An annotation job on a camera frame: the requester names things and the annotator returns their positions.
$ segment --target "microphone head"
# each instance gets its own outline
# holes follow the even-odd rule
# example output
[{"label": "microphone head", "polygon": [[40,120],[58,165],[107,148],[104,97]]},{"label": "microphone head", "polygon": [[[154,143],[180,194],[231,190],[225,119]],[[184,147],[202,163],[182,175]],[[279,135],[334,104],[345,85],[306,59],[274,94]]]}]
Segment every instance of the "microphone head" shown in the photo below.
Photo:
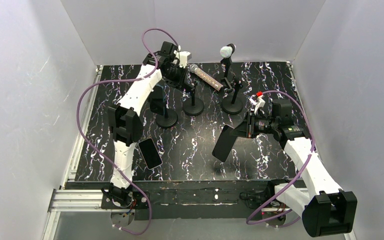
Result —
[{"label": "microphone head", "polygon": [[229,58],[233,53],[233,48],[231,46],[223,46],[220,49],[220,55],[224,58],[227,59]]},{"label": "microphone head", "polygon": [[189,72],[191,72],[191,73],[195,73],[195,70],[198,68],[198,65],[196,65],[196,64],[191,64],[191,65],[189,65]]}]

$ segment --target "black marble table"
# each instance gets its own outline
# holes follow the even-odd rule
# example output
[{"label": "black marble table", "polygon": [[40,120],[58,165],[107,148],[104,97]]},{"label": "black marble table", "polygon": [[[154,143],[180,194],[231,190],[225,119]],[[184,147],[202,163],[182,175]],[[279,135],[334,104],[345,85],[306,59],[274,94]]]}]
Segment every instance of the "black marble table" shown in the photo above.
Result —
[{"label": "black marble table", "polygon": [[[220,63],[198,65],[214,77],[222,71]],[[140,65],[104,66],[101,81],[133,79],[140,68]],[[238,96],[245,108],[251,106],[247,98],[258,91],[280,90],[299,100],[286,62],[235,62],[231,66],[231,74],[244,81],[244,88]],[[185,115],[182,102],[189,96],[160,82],[167,96],[167,107],[178,114],[178,124],[171,129],[159,128],[155,123],[155,115],[149,110],[149,104],[145,104],[140,114],[144,125],[142,140],[154,140],[163,164],[153,170],[147,169],[137,149],[132,164],[134,181],[253,180],[295,176],[294,163],[270,135],[260,135],[255,139],[238,138],[225,163],[213,157],[211,153],[223,126],[237,126],[242,122],[246,110],[238,115],[224,113],[220,106],[224,92],[217,92],[194,74],[188,74],[187,80],[197,83],[196,96],[203,100],[204,112],[196,117]],[[110,103],[116,103],[131,85],[100,85],[94,100],[87,137],[112,159],[114,144],[107,123],[107,107]],[[266,94],[264,111],[270,111],[269,103],[278,98],[284,97],[280,94]],[[295,105],[293,116],[298,125],[305,126],[303,116]],[[112,172],[113,167],[109,163],[87,144],[83,145],[76,181],[107,182]]]}]

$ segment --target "microphone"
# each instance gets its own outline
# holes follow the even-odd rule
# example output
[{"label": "microphone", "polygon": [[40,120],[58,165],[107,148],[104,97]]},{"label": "microphone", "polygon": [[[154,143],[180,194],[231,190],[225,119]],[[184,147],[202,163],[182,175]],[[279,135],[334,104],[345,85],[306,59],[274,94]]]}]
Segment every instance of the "microphone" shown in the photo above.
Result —
[{"label": "microphone", "polygon": [[200,79],[204,80],[207,84],[213,87],[215,90],[220,91],[224,86],[220,82],[216,81],[205,71],[198,67],[196,64],[189,65],[189,72],[196,74]]},{"label": "microphone", "polygon": [[233,43],[230,43],[226,46],[223,46],[220,49],[220,55],[224,59],[230,58],[232,56],[232,54],[235,52],[235,49],[236,49],[236,46]]}]

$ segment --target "white wall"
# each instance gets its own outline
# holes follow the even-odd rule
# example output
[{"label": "white wall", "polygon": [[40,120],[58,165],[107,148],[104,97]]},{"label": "white wall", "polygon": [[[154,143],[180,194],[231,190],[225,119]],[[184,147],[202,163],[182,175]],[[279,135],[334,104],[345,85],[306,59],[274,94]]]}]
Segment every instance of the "white wall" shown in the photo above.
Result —
[{"label": "white wall", "polygon": [[0,0],[0,240],[41,237],[95,74],[59,0]]},{"label": "white wall", "polygon": [[357,239],[384,239],[384,1],[327,0],[293,71],[325,167],[357,196]]},{"label": "white wall", "polygon": [[[220,61],[234,43],[234,61],[292,60],[324,0],[61,0],[96,65],[139,64],[147,51],[141,35],[169,31],[192,62]],[[159,50],[162,33],[150,33]]]}]

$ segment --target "smartphone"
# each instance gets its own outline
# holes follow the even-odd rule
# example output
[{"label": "smartphone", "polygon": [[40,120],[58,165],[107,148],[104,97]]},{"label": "smartphone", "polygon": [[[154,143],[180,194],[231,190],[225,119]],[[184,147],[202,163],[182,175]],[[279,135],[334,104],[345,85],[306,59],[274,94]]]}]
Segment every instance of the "smartphone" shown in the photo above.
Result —
[{"label": "smartphone", "polygon": [[214,149],[212,150],[212,155],[223,163],[228,159],[233,145],[238,138],[237,136],[231,135],[233,130],[234,129],[232,127],[225,125],[221,130],[217,142],[215,143]]},{"label": "smartphone", "polygon": [[139,142],[139,148],[148,169],[151,170],[163,164],[152,138]]}]

